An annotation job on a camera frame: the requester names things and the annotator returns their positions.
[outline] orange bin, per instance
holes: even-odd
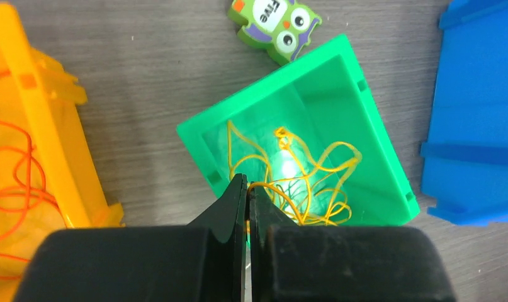
[[[107,205],[77,115],[87,97],[76,82],[0,4],[0,301],[49,233],[120,226],[122,207]]]

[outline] owl eraser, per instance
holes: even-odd
[[[296,0],[234,0],[228,11],[241,26],[237,36],[246,44],[266,49],[280,65],[294,61],[322,18]]]

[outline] green bin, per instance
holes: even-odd
[[[363,160],[343,185],[353,212],[346,225],[403,225],[419,213],[415,194],[345,35],[178,126],[178,135],[217,196],[230,182],[228,120],[265,149],[274,164],[274,179],[285,176],[278,170],[285,161],[273,133],[278,127],[302,138],[316,159],[332,142],[353,144]],[[234,163],[257,153],[237,137],[232,137],[232,151]],[[351,154],[339,147],[325,165],[335,167]],[[244,162],[237,169],[249,181],[262,181],[264,171],[264,164],[258,160]]]

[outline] gray wooden table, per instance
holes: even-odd
[[[457,227],[419,194],[448,0],[308,0],[324,17],[311,50],[346,33],[460,301],[508,301],[508,224]],[[215,198],[176,125],[277,68],[235,36],[230,0],[14,0],[32,44],[87,89],[81,118],[109,200],[128,225],[185,223]]]

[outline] blue plastic tray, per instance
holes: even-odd
[[[508,221],[508,1],[454,1],[441,59],[422,192],[458,225]]]

